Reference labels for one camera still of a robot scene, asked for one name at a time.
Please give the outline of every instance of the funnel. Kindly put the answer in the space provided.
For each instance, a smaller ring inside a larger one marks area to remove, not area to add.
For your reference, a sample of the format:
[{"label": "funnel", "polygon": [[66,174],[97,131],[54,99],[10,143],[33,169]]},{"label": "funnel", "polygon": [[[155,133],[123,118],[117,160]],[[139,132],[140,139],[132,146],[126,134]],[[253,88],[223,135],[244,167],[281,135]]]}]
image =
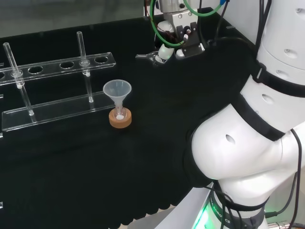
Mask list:
[{"label": "funnel", "polygon": [[116,128],[124,128],[123,123],[126,121],[131,123],[131,112],[123,107],[123,100],[131,90],[132,86],[125,80],[111,80],[103,87],[105,95],[109,96],[115,104],[115,109],[109,114],[109,120],[112,126],[114,126],[113,122],[120,124],[120,127],[115,126]]}]

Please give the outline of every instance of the rack hole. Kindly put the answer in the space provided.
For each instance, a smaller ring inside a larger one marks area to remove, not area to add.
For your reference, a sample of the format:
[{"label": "rack hole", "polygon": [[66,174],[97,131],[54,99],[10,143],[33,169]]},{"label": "rack hole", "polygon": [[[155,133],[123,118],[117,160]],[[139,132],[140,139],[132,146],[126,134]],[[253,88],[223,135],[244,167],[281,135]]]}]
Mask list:
[{"label": "rack hole", "polygon": [[225,138],[227,139],[228,142],[230,142],[230,143],[232,143],[232,144],[235,145],[235,140],[234,140],[234,138],[232,138],[232,137],[229,136],[229,135],[225,135]]},{"label": "rack hole", "polygon": [[28,69],[29,73],[31,73],[31,74],[41,73],[42,70],[43,70],[43,67],[41,67],[41,66],[31,67],[31,68]]},{"label": "rack hole", "polygon": [[108,58],[105,56],[95,57],[94,61],[97,63],[105,63],[108,61]]},{"label": "rack hole", "polygon": [[74,66],[73,62],[64,62],[60,64],[60,67],[64,69],[69,69],[72,68],[73,66]]},{"label": "rack hole", "polygon": [[266,103],[268,103],[268,104],[273,104],[274,103],[273,99],[270,96],[268,96],[266,94],[262,94],[262,97],[263,97],[263,99],[265,100]]}]

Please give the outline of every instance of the acrylic base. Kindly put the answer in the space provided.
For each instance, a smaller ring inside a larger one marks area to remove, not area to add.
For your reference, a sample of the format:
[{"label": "acrylic base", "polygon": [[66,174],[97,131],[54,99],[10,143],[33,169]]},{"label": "acrylic base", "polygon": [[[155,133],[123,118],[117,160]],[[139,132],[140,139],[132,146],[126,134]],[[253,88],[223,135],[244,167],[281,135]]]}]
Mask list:
[{"label": "acrylic base", "polygon": [[17,130],[32,125],[114,108],[113,101],[104,92],[96,92],[92,95],[93,103],[89,103],[89,98],[86,94],[33,105],[34,117],[29,115],[26,107],[2,112],[2,131]]}]

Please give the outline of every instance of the green light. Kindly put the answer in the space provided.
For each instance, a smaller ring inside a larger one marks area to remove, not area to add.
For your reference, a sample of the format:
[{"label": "green light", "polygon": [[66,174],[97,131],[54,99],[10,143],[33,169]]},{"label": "green light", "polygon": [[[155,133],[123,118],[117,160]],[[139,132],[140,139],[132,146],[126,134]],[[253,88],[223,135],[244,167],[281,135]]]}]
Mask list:
[{"label": "green light", "polygon": [[208,219],[209,214],[207,212],[207,209],[202,208],[197,216],[197,219],[192,229],[204,229],[204,225],[207,223]]}]

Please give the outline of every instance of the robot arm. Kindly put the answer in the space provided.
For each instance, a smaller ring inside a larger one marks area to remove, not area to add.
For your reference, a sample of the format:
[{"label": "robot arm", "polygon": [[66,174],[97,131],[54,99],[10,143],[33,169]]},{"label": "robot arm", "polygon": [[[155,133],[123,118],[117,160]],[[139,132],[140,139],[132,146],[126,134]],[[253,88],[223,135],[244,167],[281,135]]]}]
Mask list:
[{"label": "robot arm", "polygon": [[[198,168],[242,206],[264,204],[297,171],[298,145],[290,129],[305,146],[304,9],[303,0],[272,2],[256,70],[239,97],[193,135]],[[304,147],[302,155],[304,166]],[[260,211],[241,211],[243,221]],[[220,227],[215,214],[209,216]],[[265,219],[256,228],[267,228]]]}]

